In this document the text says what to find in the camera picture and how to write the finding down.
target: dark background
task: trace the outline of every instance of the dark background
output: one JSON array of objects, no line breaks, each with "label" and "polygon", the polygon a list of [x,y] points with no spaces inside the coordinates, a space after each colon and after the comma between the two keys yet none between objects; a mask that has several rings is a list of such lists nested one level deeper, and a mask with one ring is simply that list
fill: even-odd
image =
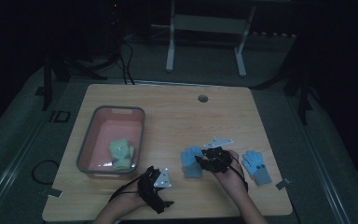
[{"label": "dark background", "polygon": [[[178,9],[241,16],[237,7],[225,4],[223,10],[213,5],[219,1],[209,7],[202,1],[191,2]],[[253,3],[258,8],[252,31],[297,35],[286,63],[296,66],[299,58],[308,60],[311,86],[358,170],[358,1],[247,2]],[[115,50],[116,45],[102,44],[107,35],[125,32],[110,29],[108,22],[119,18],[147,38],[150,23],[169,24],[169,13],[170,1],[165,0],[0,0],[0,116],[27,78],[43,65],[47,52],[58,50],[90,60],[92,54]]]}]

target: light blue fabric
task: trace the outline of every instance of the light blue fabric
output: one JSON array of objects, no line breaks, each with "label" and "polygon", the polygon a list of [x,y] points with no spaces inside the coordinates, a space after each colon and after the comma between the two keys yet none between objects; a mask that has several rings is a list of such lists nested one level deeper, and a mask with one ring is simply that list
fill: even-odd
[{"label": "light blue fabric", "polygon": [[247,151],[242,157],[242,164],[258,186],[272,182],[261,152]]},{"label": "light blue fabric", "polygon": [[187,147],[185,152],[181,152],[185,178],[202,178],[202,168],[196,156],[203,157],[200,147]]}]

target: plastic container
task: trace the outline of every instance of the plastic container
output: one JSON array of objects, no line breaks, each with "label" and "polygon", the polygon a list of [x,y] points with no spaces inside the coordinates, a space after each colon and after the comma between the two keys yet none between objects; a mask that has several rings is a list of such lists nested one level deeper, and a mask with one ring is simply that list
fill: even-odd
[{"label": "plastic container", "polygon": [[77,168],[89,177],[123,177],[136,175],[145,112],[135,106],[104,105],[92,116]]}]

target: blue glove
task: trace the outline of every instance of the blue glove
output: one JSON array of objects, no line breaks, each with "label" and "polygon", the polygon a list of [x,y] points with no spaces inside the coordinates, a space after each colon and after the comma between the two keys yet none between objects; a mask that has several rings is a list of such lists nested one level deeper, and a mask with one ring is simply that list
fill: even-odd
[{"label": "blue glove", "polygon": [[196,161],[196,156],[203,157],[200,147],[187,147],[185,152],[181,152],[185,178],[202,178],[202,168]]},{"label": "blue glove", "polygon": [[258,186],[272,182],[261,152],[247,151],[242,157],[242,164]]}]

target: gray floor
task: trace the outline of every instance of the gray floor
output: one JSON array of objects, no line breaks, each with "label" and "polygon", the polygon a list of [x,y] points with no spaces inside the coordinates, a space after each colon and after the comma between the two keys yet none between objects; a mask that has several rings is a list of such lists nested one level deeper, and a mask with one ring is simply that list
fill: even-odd
[{"label": "gray floor", "polygon": [[[294,41],[284,36],[250,36],[243,53],[248,77],[243,78],[238,77],[232,48],[190,46],[185,39],[176,46],[173,72],[166,73],[168,46],[160,41],[164,36],[159,38],[152,43],[135,42],[134,36],[127,38],[133,50],[131,75],[136,84],[253,86],[277,74]],[[123,46],[122,53],[127,62],[130,49]],[[120,66],[100,71],[109,78],[99,82],[123,83]],[[53,102],[48,111],[42,112],[43,98],[34,95],[43,84],[42,76],[42,71],[38,71],[30,77],[0,119],[0,180],[8,183],[0,185],[0,223],[43,223],[41,215],[49,185],[36,183],[31,173],[41,161],[60,162],[86,88],[97,82],[80,76],[74,76],[69,83],[54,81]],[[313,98],[309,98],[312,110],[307,112],[308,125],[299,121],[298,96],[286,97],[282,92],[286,81],[252,91],[282,177],[293,181],[287,190],[296,213],[267,217],[268,222],[358,223],[358,174],[345,146],[328,115]],[[70,112],[71,117],[66,123],[49,121],[53,110]],[[36,171],[38,178],[49,182],[57,168],[44,163]],[[239,221],[181,219],[138,223],[222,222]]]}]

